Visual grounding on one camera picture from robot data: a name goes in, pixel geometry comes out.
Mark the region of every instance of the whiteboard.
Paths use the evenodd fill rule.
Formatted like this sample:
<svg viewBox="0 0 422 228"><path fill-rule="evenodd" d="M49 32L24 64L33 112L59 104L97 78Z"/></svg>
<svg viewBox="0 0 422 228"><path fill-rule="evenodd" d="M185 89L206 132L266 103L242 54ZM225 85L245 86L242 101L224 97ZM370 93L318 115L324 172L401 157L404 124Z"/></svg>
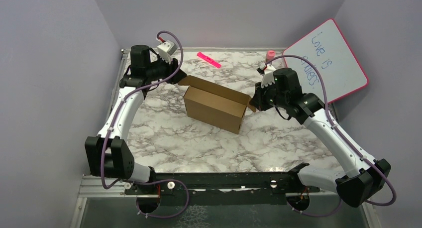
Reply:
<svg viewBox="0 0 422 228"><path fill-rule="evenodd" d="M329 102L338 100L368 84L368 77L355 58L334 19L305 35L288 47L283 55L302 56L321 73ZM298 73L303 93L324 99L320 79L303 60L284 58L287 67Z"/></svg>

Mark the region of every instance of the box flap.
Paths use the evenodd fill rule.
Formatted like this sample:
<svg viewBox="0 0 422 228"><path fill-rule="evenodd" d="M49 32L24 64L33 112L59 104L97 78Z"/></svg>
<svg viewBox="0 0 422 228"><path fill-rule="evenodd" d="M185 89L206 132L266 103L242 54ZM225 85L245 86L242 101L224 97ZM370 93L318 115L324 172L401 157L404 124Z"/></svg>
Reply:
<svg viewBox="0 0 422 228"><path fill-rule="evenodd" d="M195 101L196 103L211 107L239 118L243 117L246 109L246 105L223 98L213 93L209 93L207 91L197 89L192 86L188 88L183 98L185 100Z"/></svg>
<svg viewBox="0 0 422 228"><path fill-rule="evenodd" d="M185 85L185 86L191 86L206 92L209 92L211 94L218 95L220 97L238 102L242 105L247 106L250 110L253 112L256 112L256 108L249 104L249 101L252 99L249 95L241 93L236 90L229 89L227 87L215 84L210 81L206 81L203 79L200 79L195 76L188 75L184 79L182 79L178 85Z"/></svg>

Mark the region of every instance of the marble table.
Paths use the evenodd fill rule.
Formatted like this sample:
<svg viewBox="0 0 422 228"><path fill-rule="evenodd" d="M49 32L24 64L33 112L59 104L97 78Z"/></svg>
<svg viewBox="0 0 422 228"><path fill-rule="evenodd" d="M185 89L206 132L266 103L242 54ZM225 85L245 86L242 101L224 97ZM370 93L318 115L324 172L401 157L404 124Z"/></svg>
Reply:
<svg viewBox="0 0 422 228"><path fill-rule="evenodd" d="M256 68L265 51L204 52L222 64L220 69L196 53L184 53L182 69L188 75L253 96L255 83L262 79ZM281 61L273 65L283 66ZM188 117L183 101L186 89L161 84L148 93L127 141L137 163L157 172L288 171L301 162L339 169L337 160L314 134L294 119L283 120L273 109L247 110L239 135Z"/></svg>

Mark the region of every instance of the brown box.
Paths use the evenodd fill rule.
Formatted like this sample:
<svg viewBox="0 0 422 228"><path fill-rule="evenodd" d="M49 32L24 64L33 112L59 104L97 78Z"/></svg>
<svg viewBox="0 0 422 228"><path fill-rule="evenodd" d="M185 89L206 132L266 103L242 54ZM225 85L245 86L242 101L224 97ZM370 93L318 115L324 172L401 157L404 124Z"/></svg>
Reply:
<svg viewBox="0 0 422 228"><path fill-rule="evenodd" d="M256 111L249 95L195 76L187 76L178 85L189 86L183 96L188 116L221 129L239 134L246 107Z"/></svg>

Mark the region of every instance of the purple cable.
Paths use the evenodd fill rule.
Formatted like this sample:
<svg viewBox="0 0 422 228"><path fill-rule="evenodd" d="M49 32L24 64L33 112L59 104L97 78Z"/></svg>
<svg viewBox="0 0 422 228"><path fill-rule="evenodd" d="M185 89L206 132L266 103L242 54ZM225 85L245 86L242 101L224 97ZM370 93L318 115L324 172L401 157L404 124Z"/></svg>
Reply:
<svg viewBox="0 0 422 228"><path fill-rule="evenodd" d="M318 69L311 62L309 62L305 58L300 57L300 56L297 56L297 55L280 55L280 56L274 57L273 59L267 61L265 63L265 65L267 65L268 63L271 63L274 60L277 60L277 59L280 59L280 58L285 58L285 57L291 57L291 58L296 58L296 59L303 60L303 61L305 61L308 65L310 65L315 70L315 72L318 75L319 80L321 82L321 86L322 86L322 93L323 93L323 96L324 96L325 114L326 114L327 118L330 118L329 109L328 109L327 92L325 91L324 81L322 80L322 76L319 73ZM349 145L352 148L352 150L359 156L359 158L362 159L364 157L363 154L359 152L359 149L357 149L353 145L353 143L351 141L349 141L349 139L347 139L347 137L340 131L340 129L337 126L334 126L335 125L334 124L334 121L332 121L332 119L329 119L328 121L331 124L331 126L334 127L334 130L338 133L338 135L340 135L340 137L347 143L347 145ZM378 169L368 159L363 158L363 161L365 161L369 166L371 166L381 176L381 178L384 179L385 183L387 183L387 185L390 188L391 193L393 195L393 197L391 198L391 200L389 202L387 202L387 203L377 203L377 202L372 202L372 201L368 201L368 200L366 202L369 203L369 204L373 204L373 205L376 205L376 206L382 206L382 207L386 207L386 206L392 205L396 201L396 199L397 199L397 193L396 193L396 190L393 187L393 184L391 184L391 182L380 171L380 169Z"/></svg>
<svg viewBox="0 0 422 228"><path fill-rule="evenodd" d="M296 213L299 213L299 214L304 215L306 217L316 217L316 218L318 218L318 217L329 217L331 215L334 215L335 213L337 213L338 211L340 211L341 203L342 203L342 201L340 199L340 201L338 202L337 207L334 210L332 210L330 213L323 214L323 215L315 215L315 214L304 213L304 212L301 212L301 211L296 210L295 208L293 208L292 205L290 203L288 203L288 202L287 202L287 205L289 205L292 208L292 211L294 211Z"/></svg>
<svg viewBox="0 0 422 228"><path fill-rule="evenodd" d="M120 104L118 105L116 112L114 113L113 119L111 120L111 124L110 124L110 128L113 128L114 124L116 123L118 114L121 110L121 108L123 107L123 104L126 102L127 99L129 99L130 96L132 96L133 94L144 90L144 89L148 89L151 88L153 86L159 85L161 83L164 83L166 81L168 81L169 79L171 79L173 76L175 76L177 74L177 72L180 70L180 67L182 66L183 63L183 48L182 48L182 44L180 43L180 40L171 32L166 31L166 30L162 30L160 32L157 33L157 38L160 37L161 34L166 33L171 35L177 42L177 45L180 48L180 62L179 62L179 66L176 68L176 70L167 78L165 78L164 80L158 81L156 83L150 84L150 85L146 85L146 86L142 86L136 90L133 90L132 92L130 92L129 94L127 94L121 101ZM110 185L106 184L106 179L104 177L104 161L106 159L106 149L107 149L107 142L108 142L108 137L110 136L111 131L108 130L107 134L105 135L105 139L104 139L104 143L103 143L103 149L101 152L101 164L100 164L100 174L101 174L101 183L104 187L104 189L110 189L114 184L116 184L116 182L119 181L119 179L116 179L115 181L113 181Z"/></svg>
<svg viewBox="0 0 422 228"><path fill-rule="evenodd" d="M176 217L176 216L180 215L181 213L183 213L188 208L188 205L189 205L189 190L188 190L188 187L186 187L186 185L183 182L179 181L179 180L166 179L166 180L160 180L160 181L156 181L156 182L148 182L148 183L135 182L135 183L137 185L146 185L147 186L147 185L155 185L155 184L163 183L163 182L177 182L177 183L180 183L180 185L183 186L183 188L186 191L186 203L185 203L185 206L179 212L177 212L177 213L175 213L173 215L170 215L170 216L157 216L157 215L150 215L148 213L142 212L141 209L139 208L139 202L136 201L136 208L139 211L138 214L143 214L146 217L154 217L154 218L168 219L168 218L173 218L173 217Z"/></svg>

